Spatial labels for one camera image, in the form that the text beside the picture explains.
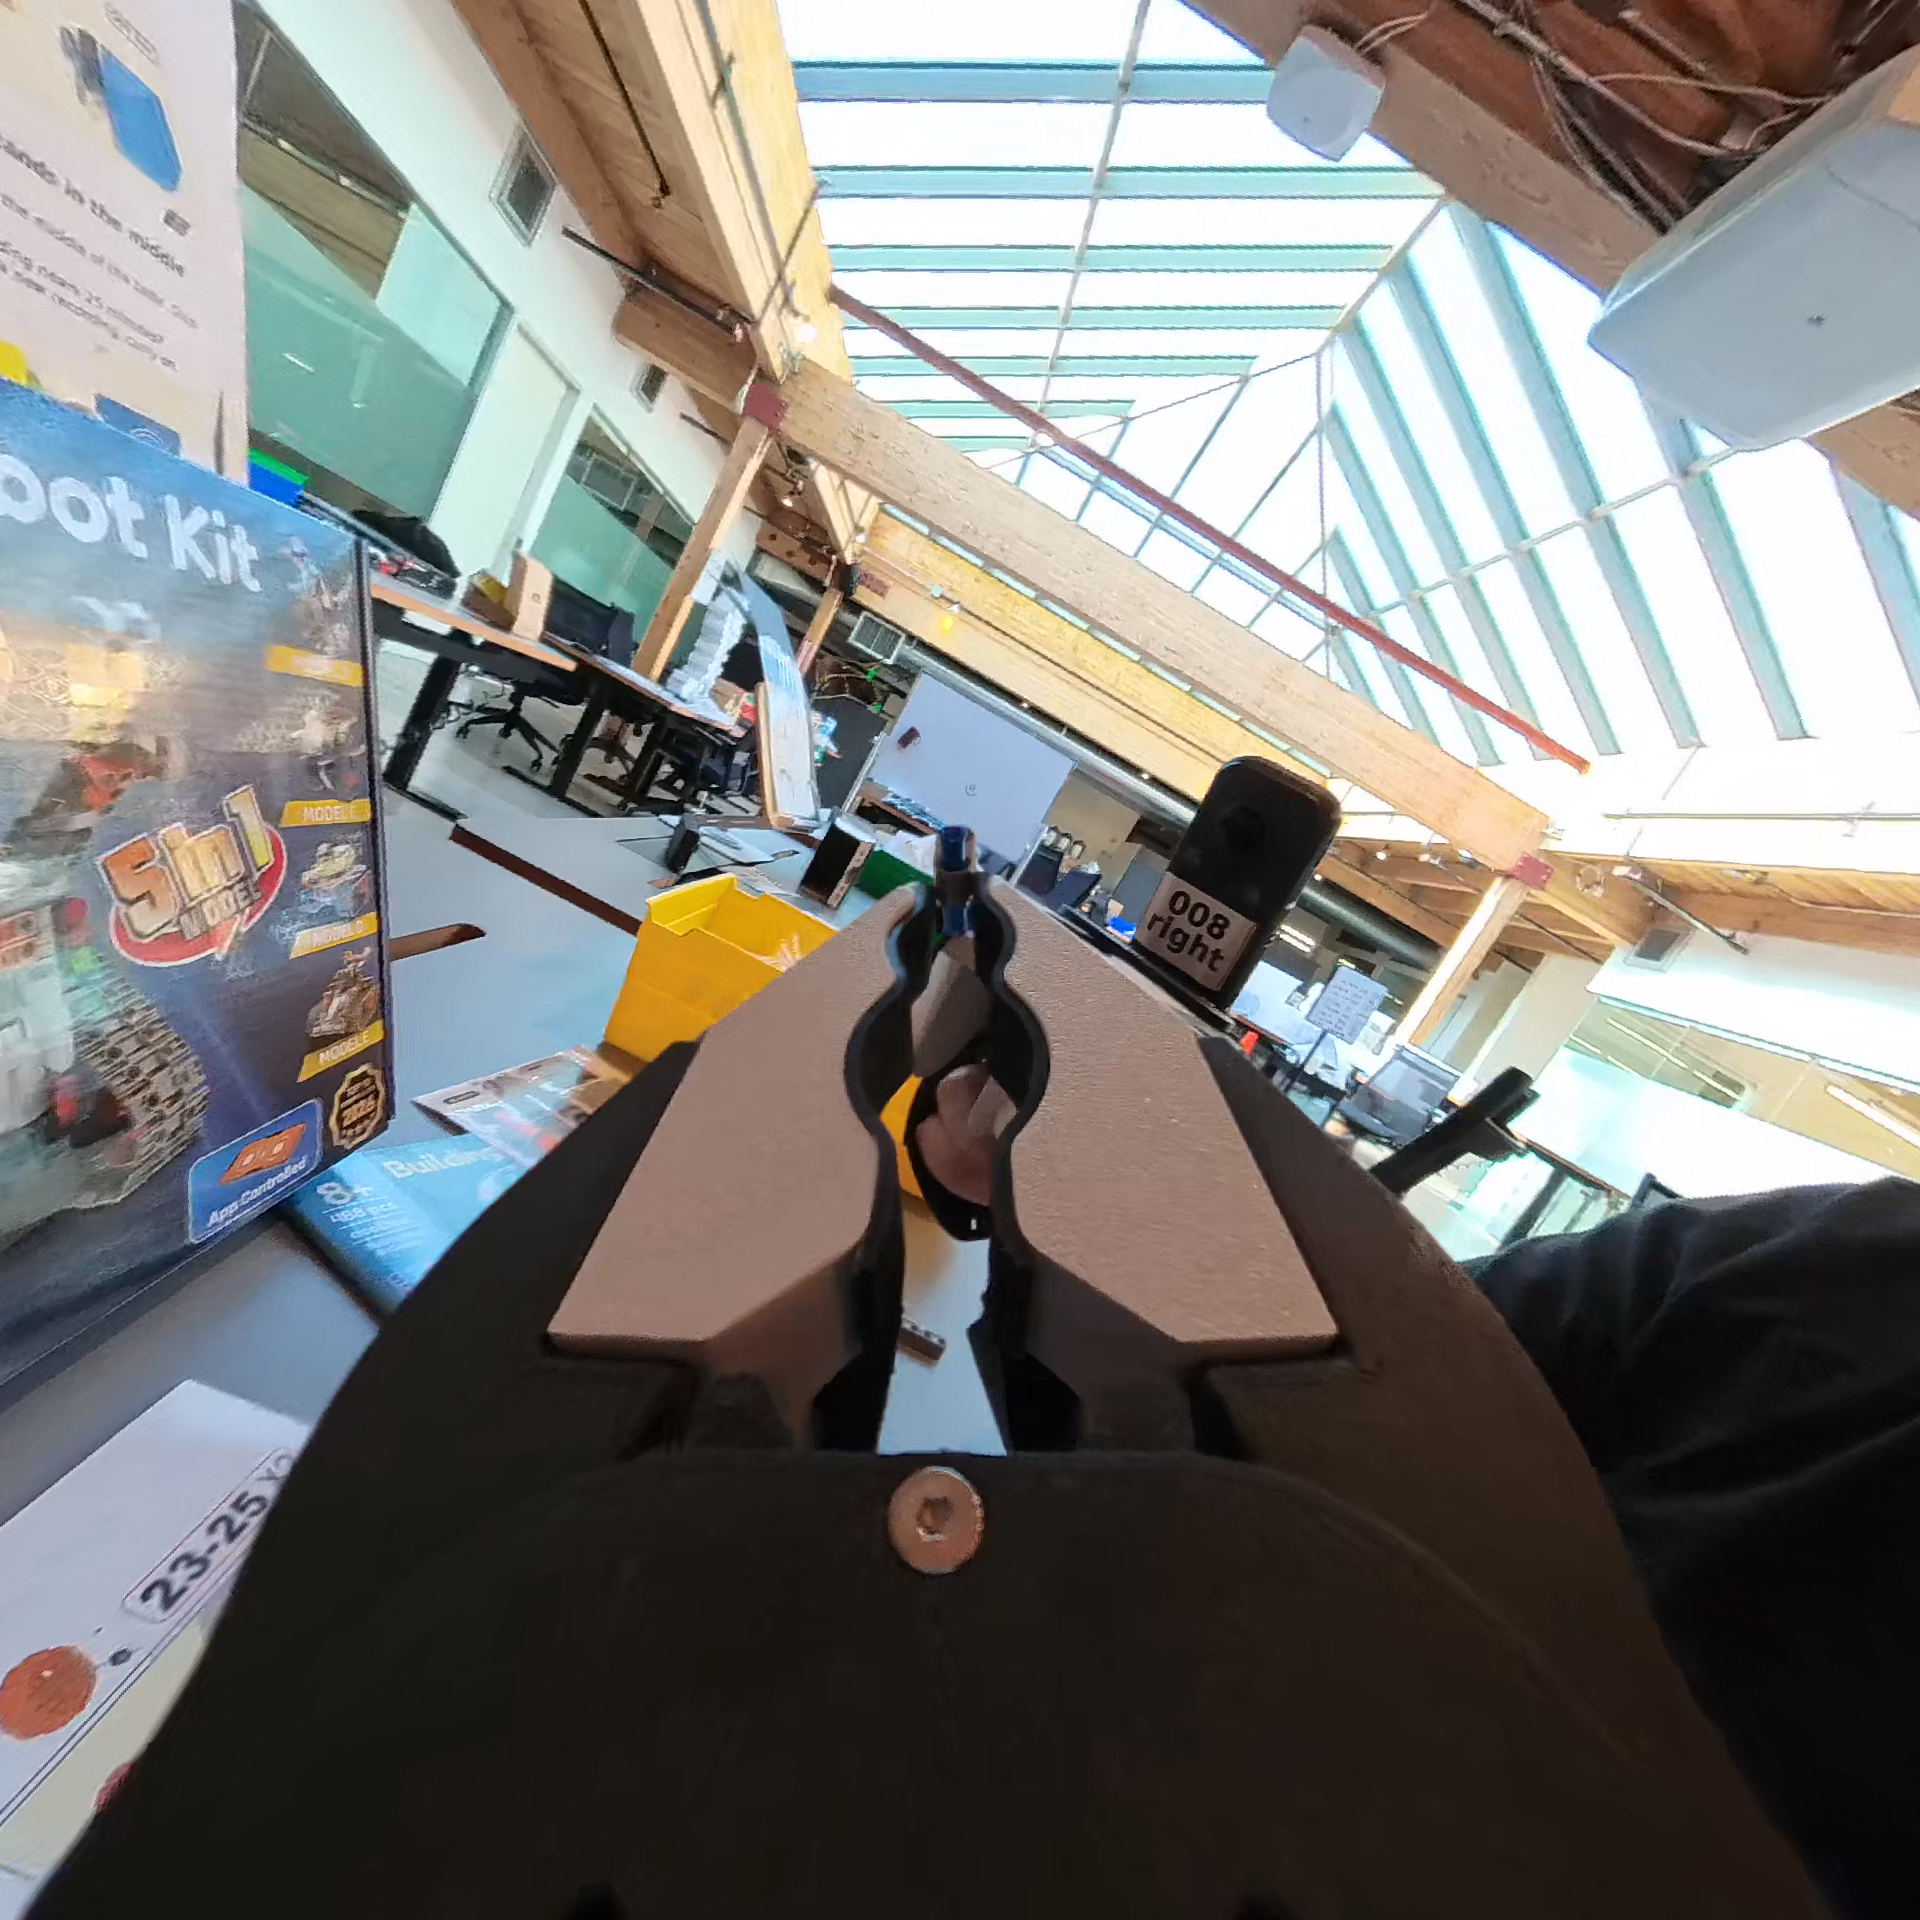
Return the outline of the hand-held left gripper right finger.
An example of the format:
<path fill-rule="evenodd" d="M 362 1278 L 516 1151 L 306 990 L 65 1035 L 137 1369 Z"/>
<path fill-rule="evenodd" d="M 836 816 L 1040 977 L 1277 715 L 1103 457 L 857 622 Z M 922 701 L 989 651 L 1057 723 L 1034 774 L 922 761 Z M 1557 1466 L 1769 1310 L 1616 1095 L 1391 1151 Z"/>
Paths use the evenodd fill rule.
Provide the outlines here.
<path fill-rule="evenodd" d="M 978 901 L 992 1274 L 974 1329 L 1009 1451 L 1184 1447 L 1192 1391 L 1340 1326 L 1221 1081 L 1233 1048 L 1009 881 Z"/>

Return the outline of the open instruction booklet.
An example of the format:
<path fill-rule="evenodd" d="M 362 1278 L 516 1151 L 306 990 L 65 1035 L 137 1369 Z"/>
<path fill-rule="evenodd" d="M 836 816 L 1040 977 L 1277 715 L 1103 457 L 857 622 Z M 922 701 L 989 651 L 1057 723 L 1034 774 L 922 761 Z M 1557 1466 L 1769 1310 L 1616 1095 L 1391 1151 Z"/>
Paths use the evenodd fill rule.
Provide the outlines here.
<path fill-rule="evenodd" d="M 176 1704 L 308 1426 L 184 1379 L 2 1526 L 2 1915 Z"/>

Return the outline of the blue robot kit box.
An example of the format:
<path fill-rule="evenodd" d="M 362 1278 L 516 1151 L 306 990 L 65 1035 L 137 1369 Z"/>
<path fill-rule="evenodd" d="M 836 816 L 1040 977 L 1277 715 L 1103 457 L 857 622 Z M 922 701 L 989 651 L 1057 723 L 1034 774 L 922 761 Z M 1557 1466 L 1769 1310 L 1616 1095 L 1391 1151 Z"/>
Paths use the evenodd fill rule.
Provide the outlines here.
<path fill-rule="evenodd" d="M 393 1118 L 367 555 L 2 401 L 2 1378 Z"/>

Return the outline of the grey desk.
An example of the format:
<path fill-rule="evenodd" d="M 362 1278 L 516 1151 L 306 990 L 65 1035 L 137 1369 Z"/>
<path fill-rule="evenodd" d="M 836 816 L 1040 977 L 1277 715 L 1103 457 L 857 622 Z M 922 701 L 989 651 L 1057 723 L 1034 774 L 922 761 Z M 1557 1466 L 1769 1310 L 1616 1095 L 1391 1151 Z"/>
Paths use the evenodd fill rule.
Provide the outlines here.
<path fill-rule="evenodd" d="M 602 967 L 608 992 L 591 1007 L 578 1007 L 567 1031 L 520 1031 L 540 1021 L 559 1023 L 568 1011 L 567 994 L 588 994 L 594 985 L 591 955 L 578 945 L 581 931 L 559 935 L 551 953 L 553 975 L 536 975 L 535 959 L 516 951 L 540 931 L 540 914 L 564 902 L 532 889 L 526 901 L 494 901 L 510 910 L 494 912 L 465 887 L 458 914 L 485 935 L 455 944 L 437 959 L 407 958 L 391 969 L 393 1105 L 415 1105 L 415 1095 L 433 1093 L 503 1066 L 530 1063 L 572 1046 L 600 1039 L 615 994 L 633 955 L 633 935 L 623 942 L 620 967 Z M 1002 1437 L 985 1447 L 893 1447 L 868 1451 L 805 1447 L 778 1422 L 762 1389 L 748 1378 L 703 1382 L 673 1362 L 588 1357 L 558 1351 L 546 1322 L 559 1305 L 588 1246 L 597 1237 L 640 1146 L 652 1134 L 672 1093 L 672 1083 L 633 1078 L 588 1121 L 561 1141 L 532 1170 L 470 1222 L 415 1285 L 414 1293 L 360 1336 L 346 1355 L 354 1367 L 329 1367 L 327 1399 L 311 1408 L 284 1408 L 274 1386 L 285 1374 L 312 1374 L 329 1359 L 329 1333 L 346 1305 L 333 1279 L 311 1271 L 312 1255 L 297 1255 L 294 1265 L 274 1263 L 277 1229 L 232 1233 L 247 1238 L 238 1253 L 221 1249 L 209 1265 L 176 1281 L 159 1306 L 143 1310 L 100 1347 L 73 1359 L 37 1395 L 5 1408 L 5 1495 L 20 1493 L 10 1481 L 33 1481 L 25 1499 L 5 1503 L 5 1521 L 52 1488 L 108 1437 L 184 1379 L 224 1391 L 221 1379 L 174 1363 L 168 1378 L 134 1384 L 162 1386 L 127 1408 L 126 1384 L 96 1378 L 103 1369 L 152 1359 L 152 1344 L 168 1333 L 164 1315 L 180 1322 L 174 1333 L 190 1353 L 159 1353 L 159 1359 L 221 1359 L 224 1351 L 202 1353 L 205 1344 L 232 1329 L 232 1302 L 225 1281 L 240 1265 L 270 1265 L 265 1273 L 265 1314 L 261 1338 L 240 1353 L 247 1375 L 234 1394 L 268 1410 L 316 1413 L 304 1451 L 288 1473 L 274 1511 L 270 1551 L 257 1560 L 270 1583 L 311 1560 L 321 1547 L 394 1549 L 391 1571 L 420 1571 L 433 1553 L 477 1547 L 486 1526 L 501 1539 L 526 1544 L 535 1538 L 516 1521 L 535 1523 L 542 1515 L 573 1523 L 581 1539 L 610 1539 L 617 1549 L 644 1544 L 647 1519 L 664 1523 L 666 1547 L 694 1544 L 709 1534 L 732 1542 L 751 1542 L 751 1528 L 775 1549 L 824 1542 L 822 1565 L 840 1560 L 858 1571 L 890 1565 L 880 1549 L 880 1519 L 911 1528 L 908 1490 L 911 1472 L 930 1477 L 932 1493 L 953 1490 L 959 1519 L 948 1526 L 948 1560 L 932 1547 L 895 1539 L 910 1568 L 938 1571 L 954 1565 L 981 1538 L 982 1495 L 948 1472 L 969 1464 L 978 1486 L 997 1488 L 978 1457 L 1009 1451 Z"/>

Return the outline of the person's right hand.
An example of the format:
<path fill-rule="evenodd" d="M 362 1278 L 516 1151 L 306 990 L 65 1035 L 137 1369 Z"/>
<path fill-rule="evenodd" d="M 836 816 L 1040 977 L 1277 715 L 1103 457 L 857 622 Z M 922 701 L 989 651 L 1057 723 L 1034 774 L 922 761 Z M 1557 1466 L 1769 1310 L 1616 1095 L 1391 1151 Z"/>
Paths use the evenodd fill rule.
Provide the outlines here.
<path fill-rule="evenodd" d="M 1016 1118 L 1013 1095 L 985 1063 L 926 1081 L 930 1104 L 910 1125 L 920 1194 L 936 1209 L 989 1209 L 999 1141 Z"/>

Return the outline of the large white ceiling speaker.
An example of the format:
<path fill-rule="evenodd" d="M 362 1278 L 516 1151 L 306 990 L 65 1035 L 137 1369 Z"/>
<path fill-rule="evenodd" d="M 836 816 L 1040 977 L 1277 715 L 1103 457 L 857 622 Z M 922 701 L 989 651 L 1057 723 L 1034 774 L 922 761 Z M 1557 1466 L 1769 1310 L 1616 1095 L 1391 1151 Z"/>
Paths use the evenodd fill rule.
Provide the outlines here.
<path fill-rule="evenodd" d="M 1917 50 L 1821 104 L 1604 296 L 1589 345 L 1727 447 L 1914 391 Z"/>

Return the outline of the small blue booklet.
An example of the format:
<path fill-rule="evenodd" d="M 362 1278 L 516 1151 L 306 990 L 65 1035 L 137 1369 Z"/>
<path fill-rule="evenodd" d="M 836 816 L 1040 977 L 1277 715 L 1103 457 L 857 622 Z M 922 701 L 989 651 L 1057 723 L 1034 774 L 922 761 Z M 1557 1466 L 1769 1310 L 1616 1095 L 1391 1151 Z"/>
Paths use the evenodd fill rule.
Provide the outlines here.
<path fill-rule="evenodd" d="M 284 1207 L 372 1315 L 391 1315 L 524 1168 L 470 1136 L 372 1142 Z"/>

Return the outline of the sticker sheet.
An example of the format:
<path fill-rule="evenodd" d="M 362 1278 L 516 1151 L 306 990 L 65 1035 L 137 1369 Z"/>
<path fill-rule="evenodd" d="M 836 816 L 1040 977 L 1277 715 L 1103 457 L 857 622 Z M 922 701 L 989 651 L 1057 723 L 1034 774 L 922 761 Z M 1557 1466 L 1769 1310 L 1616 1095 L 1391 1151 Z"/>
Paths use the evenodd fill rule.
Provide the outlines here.
<path fill-rule="evenodd" d="M 628 1066 L 599 1048 L 567 1046 L 415 1095 L 415 1105 L 516 1168 L 532 1168 L 631 1078 Z"/>

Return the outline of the yellow bag bin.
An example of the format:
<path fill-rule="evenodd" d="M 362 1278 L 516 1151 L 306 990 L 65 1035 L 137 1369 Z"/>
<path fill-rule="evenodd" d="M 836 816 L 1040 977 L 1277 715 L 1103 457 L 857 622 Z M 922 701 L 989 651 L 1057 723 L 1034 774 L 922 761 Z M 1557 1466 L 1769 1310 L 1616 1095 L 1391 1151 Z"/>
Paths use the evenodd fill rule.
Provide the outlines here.
<path fill-rule="evenodd" d="M 861 1229 L 895 1191 L 880 1119 L 908 1077 L 901 935 L 913 887 L 842 928 L 709 877 L 653 901 L 602 1050 L 633 1083 L 672 1083 L 666 1176 L 756 1193 L 778 1215 Z"/>

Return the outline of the wooden board with paper sheet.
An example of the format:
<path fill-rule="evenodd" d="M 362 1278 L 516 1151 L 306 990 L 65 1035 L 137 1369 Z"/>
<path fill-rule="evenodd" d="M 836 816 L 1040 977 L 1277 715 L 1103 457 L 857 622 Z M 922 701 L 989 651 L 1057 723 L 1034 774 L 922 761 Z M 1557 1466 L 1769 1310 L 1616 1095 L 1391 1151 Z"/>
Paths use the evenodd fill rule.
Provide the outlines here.
<path fill-rule="evenodd" d="M 758 810 L 782 831 L 813 831 L 820 821 L 805 693 L 772 681 L 756 687 Z"/>

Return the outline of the wooden desk with black legs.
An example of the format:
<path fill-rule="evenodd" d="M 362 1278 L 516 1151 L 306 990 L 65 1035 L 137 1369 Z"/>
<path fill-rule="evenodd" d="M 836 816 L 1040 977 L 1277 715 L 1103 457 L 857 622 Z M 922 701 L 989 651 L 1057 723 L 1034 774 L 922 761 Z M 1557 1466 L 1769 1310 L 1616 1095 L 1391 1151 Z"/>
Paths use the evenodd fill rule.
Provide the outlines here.
<path fill-rule="evenodd" d="M 584 677 L 581 719 L 558 746 L 551 777 L 544 782 L 549 797 L 576 810 L 588 810 L 588 805 L 573 799 L 568 787 L 583 770 L 588 750 L 599 737 L 608 715 L 622 718 L 640 729 L 638 758 L 623 774 L 623 784 L 615 790 L 622 809 L 647 801 L 664 765 L 666 750 L 676 739 L 686 744 L 700 739 L 697 761 L 702 761 L 709 744 L 732 750 L 748 733 L 738 719 L 727 718 L 721 710 L 682 704 L 660 682 L 644 679 L 615 657 L 599 656 L 572 640 L 549 640 L 546 646 L 561 653 L 572 670 Z"/>
<path fill-rule="evenodd" d="M 540 698 L 583 690 L 576 662 L 544 640 L 501 630 L 386 571 L 372 574 L 367 591 L 375 635 L 428 653 L 423 679 L 381 771 L 394 794 L 415 794 L 420 755 L 448 710 L 458 677 L 503 681 L 511 693 L 532 693 Z"/>

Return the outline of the black office chair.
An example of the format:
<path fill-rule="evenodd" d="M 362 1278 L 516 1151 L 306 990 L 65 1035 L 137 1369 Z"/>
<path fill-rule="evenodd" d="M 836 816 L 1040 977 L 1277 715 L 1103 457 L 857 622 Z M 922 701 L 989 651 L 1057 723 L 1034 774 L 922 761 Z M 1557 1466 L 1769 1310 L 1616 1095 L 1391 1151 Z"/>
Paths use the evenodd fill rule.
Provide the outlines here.
<path fill-rule="evenodd" d="M 1402 1146 L 1374 1162 L 1374 1178 L 1394 1194 L 1444 1171 L 1460 1160 L 1506 1160 L 1524 1150 L 1510 1121 L 1522 1114 L 1538 1090 L 1532 1073 L 1503 1066 L 1474 1096 L 1456 1104 Z"/>

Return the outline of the small white ceiling speaker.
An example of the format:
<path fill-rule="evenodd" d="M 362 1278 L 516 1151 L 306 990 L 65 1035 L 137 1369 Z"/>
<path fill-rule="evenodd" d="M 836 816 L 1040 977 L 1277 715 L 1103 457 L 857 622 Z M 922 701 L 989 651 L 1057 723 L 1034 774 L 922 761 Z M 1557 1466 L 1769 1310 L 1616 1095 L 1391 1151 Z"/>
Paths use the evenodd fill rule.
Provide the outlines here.
<path fill-rule="evenodd" d="M 1325 162 L 1342 162 L 1369 135 L 1384 96 L 1378 59 L 1329 26 L 1308 22 L 1271 70 L 1265 119 Z"/>

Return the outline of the whiteboard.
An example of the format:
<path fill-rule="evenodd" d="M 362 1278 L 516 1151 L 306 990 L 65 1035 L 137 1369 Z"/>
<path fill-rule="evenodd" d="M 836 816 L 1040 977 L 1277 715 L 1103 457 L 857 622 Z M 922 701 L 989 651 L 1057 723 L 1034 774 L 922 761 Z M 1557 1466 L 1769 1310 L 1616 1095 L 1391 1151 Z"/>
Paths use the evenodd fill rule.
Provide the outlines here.
<path fill-rule="evenodd" d="M 930 674 L 916 677 L 870 763 L 877 787 L 1013 861 L 1040 840 L 1069 771 L 1049 735 Z"/>

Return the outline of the white printed instruction sheet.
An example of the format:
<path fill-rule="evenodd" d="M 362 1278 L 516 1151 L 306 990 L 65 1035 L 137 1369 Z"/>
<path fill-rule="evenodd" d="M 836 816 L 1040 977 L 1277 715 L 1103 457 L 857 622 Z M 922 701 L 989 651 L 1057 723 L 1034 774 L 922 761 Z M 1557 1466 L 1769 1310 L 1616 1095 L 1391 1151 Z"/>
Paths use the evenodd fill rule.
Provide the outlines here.
<path fill-rule="evenodd" d="M 240 481 L 234 131 L 225 1 L 2 3 L 2 374 Z"/>

